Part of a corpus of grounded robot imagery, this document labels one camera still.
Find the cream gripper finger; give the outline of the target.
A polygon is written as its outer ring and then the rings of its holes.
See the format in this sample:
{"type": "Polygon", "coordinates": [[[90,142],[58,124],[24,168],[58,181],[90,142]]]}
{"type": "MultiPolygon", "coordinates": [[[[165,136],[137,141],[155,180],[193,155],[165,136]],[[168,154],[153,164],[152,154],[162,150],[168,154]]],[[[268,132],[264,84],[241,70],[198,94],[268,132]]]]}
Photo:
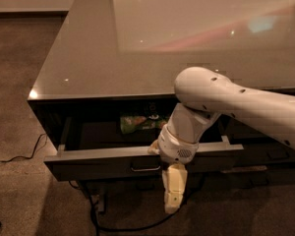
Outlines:
{"type": "Polygon", "coordinates": [[[159,154],[158,140],[155,140],[148,148],[149,154],[159,154]]]}
{"type": "Polygon", "coordinates": [[[186,188],[188,171],[184,164],[174,163],[162,171],[164,186],[164,210],[175,213],[181,206],[186,188]]]}

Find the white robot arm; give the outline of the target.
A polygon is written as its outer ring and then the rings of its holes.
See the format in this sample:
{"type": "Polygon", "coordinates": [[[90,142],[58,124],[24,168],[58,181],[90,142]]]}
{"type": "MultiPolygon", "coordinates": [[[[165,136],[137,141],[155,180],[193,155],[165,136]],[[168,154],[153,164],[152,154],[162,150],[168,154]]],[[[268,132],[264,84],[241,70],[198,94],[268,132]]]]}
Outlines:
{"type": "Polygon", "coordinates": [[[199,140],[220,115],[227,115],[295,149],[295,96],[245,88],[207,68],[190,67],[176,77],[179,102],[163,125],[150,153],[168,167],[162,171],[164,210],[181,206],[187,183],[185,165],[193,160],[199,140]]]}

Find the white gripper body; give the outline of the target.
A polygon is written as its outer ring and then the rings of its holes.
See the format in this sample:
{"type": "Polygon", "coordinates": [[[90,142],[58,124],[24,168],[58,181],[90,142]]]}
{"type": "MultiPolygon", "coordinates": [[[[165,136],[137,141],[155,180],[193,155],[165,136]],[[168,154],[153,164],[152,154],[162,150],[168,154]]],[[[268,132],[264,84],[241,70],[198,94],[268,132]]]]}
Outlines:
{"type": "Polygon", "coordinates": [[[198,143],[184,142],[173,136],[166,125],[163,126],[157,139],[159,155],[169,164],[191,162],[198,150],[198,143]]]}

